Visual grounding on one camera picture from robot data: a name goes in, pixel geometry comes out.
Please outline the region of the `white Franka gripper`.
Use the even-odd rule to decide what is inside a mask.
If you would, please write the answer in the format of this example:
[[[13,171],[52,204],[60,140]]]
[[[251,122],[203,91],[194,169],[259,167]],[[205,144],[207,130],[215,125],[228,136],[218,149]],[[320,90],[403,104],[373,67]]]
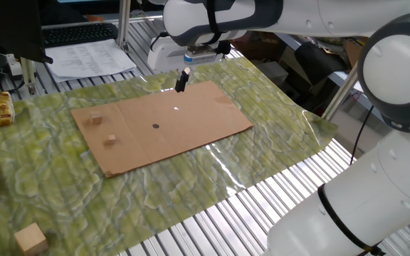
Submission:
[[[175,84],[176,92],[183,92],[189,81],[191,68],[184,61],[186,50],[186,46],[177,45],[170,36],[153,38],[149,47],[147,63],[155,73],[183,70]]]

